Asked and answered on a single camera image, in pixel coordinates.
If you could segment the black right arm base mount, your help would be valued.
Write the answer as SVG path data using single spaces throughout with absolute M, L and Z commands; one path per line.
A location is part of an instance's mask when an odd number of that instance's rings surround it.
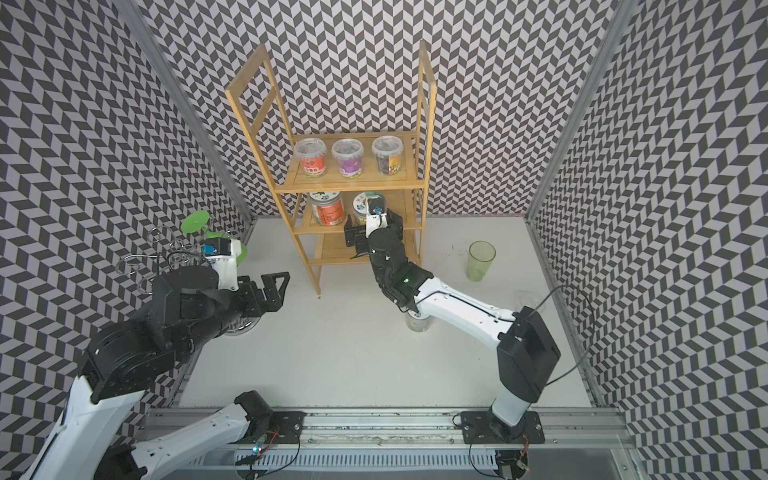
M 488 411 L 461 411 L 458 425 L 462 431 L 464 443 L 499 444 L 499 445 L 540 445 L 545 443 L 545 436 L 537 412 L 528 410 L 522 419 L 512 426 Z

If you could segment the small clear seed jar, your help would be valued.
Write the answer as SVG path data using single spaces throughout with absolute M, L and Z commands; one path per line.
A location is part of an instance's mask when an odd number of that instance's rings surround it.
M 400 138 L 393 135 L 377 137 L 372 142 L 372 152 L 380 173 L 391 176 L 400 171 L 404 152 Z

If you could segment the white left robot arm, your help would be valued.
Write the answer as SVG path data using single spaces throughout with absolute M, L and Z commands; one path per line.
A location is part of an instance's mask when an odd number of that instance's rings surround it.
M 236 275 L 232 288 L 220 287 L 219 280 L 203 265 L 162 273 L 146 304 L 91 338 L 65 409 L 23 478 L 161 479 L 219 446 L 267 433 L 273 410 L 251 390 L 172 434 L 134 445 L 112 443 L 159 375 L 187 363 L 238 320 L 279 311 L 290 275 L 265 274 L 260 283 Z

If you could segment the sunflower seed container yellow label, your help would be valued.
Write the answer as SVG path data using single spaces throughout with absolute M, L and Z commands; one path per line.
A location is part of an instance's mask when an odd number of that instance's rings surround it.
M 366 191 L 357 194 L 352 201 L 353 217 L 357 225 L 365 225 L 367 220 L 368 200 L 382 198 L 382 195 L 375 191 Z

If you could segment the small purple seed jar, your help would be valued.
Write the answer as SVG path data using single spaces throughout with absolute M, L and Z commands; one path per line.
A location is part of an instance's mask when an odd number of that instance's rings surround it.
M 363 172 L 363 153 L 364 147 L 356 139 L 341 139 L 332 146 L 332 155 L 345 178 L 354 178 Z

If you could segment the red tomato seed container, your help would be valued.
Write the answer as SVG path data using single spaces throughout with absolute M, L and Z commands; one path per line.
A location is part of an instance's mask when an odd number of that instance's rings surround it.
M 294 146 L 294 157 L 308 177 L 320 177 L 326 172 L 326 144 L 319 138 L 299 140 Z

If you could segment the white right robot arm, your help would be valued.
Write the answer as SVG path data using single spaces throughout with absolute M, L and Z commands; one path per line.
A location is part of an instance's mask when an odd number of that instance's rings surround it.
M 357 225 L 349 218 L 344 238 L 357 257 L 369 259 L 383 295 L 415 320 L 442 320 L 496 353 L 499 391 L 489 425 L 500 438 L 522 435 L 526 415 L 550 382 L 561 352 L 535 308 L 498 308 L 466 295 L 412 262 L 402 219 L 388 210 Z

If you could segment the carrot seed container red label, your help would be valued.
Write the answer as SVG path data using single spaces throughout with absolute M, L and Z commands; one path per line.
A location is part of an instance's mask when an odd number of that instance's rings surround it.
M 346 218 L 339 191 L 312 192 L 308 196 L 313 217 L 321 226 L 342 224 Z

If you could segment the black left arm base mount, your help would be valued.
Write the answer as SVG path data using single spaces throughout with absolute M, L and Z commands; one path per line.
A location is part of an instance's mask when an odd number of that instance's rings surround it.
M 297 444 L 306 413 L 300 410 L 275 411 L 252 420 L 238 443 L 246 445 Z

